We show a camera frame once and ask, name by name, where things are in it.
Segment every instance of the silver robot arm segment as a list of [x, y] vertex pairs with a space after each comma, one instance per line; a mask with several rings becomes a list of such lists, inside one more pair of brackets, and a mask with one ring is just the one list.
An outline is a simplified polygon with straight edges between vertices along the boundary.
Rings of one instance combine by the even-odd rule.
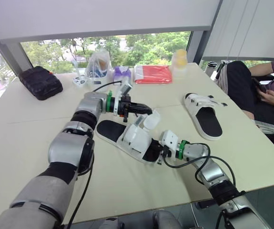
[[[178, 137], [170, 130], [164, 132], [160, 143], [165, 150], [164, 156], [181, 160], [192, 161], [208, 156], [209, 153], [209, 149], [203, 144], [190, 144], [185, 140], [179, 143]], [[199, 159], [192, 165], [199, 169], [205, 160], [206, 158]], [[226, 173], [211, 158], [198, 176], [221, 209], [227, 229], [271, 229], [248, 201], [245, 192], [239, 192]]]
[[72, 119], [50, 145], [49, 167], [33, 178], [0, 215], [0, 229], [61, 228], [77, 176], [91, 169], [93, 131], [101, 113], [116, 110], [124, 120], [129, 112], [152, 113], [148, 106], [130, 101], [130, 89], [128, 81], [123, 81], [116, 98], [111, 93], [85, 94]]

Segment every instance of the red plastic bag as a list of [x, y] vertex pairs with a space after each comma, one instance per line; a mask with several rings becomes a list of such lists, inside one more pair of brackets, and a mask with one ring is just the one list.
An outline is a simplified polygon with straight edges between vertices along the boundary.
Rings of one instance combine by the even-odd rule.
[[171, 83], [172, 73], [167, 65], [136, 65], [136, 83]]

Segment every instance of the person's hand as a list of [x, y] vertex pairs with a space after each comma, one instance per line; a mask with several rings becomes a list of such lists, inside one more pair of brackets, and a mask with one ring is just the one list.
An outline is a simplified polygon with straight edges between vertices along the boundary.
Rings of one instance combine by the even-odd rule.
[[264, 92], [260, 91], [257, 88], [257, 92], [261, 96], [261, 100], [263, 102], [266, 102], [266, 103], [274, 106], [274, 91], [272, 91], [272, 90], [266, 90], [266, 93], [264, 93]]

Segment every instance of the bottle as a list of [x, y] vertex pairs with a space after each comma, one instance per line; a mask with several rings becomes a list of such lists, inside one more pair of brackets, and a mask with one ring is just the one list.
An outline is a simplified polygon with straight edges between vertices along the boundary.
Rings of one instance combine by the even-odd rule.
[[179, 49], [172, 56], [170, 70], [173, 78], [185, 77], [188, 70], [188, 60], [186, 50]]
[[207, 63], [207, 66], [206, 66], [204, 72], [205, 72], [209, 77], [211, 77], [212, 73], [213, 73], [214, 70], [216, 69], [216, 66], [217, 66], [217, 63], [216, 63], [216, 62], [209, 61], [209, 62]]

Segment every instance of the green ring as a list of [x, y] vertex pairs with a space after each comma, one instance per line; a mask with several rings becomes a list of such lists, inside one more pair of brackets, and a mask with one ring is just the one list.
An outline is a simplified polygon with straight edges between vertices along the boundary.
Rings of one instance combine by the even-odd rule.
[[106, 112], [109, 112], [111, 99], [112, 99], [112, 92], [109, 91], [107, 95], [107, 101], [106, 101]]
[[179, 145], [179, 153], [178, 153], [178, 159], [182, 160], [183, 159], [183, 149], [186, 144], [186, 140], [182, 140], [181, 144]]

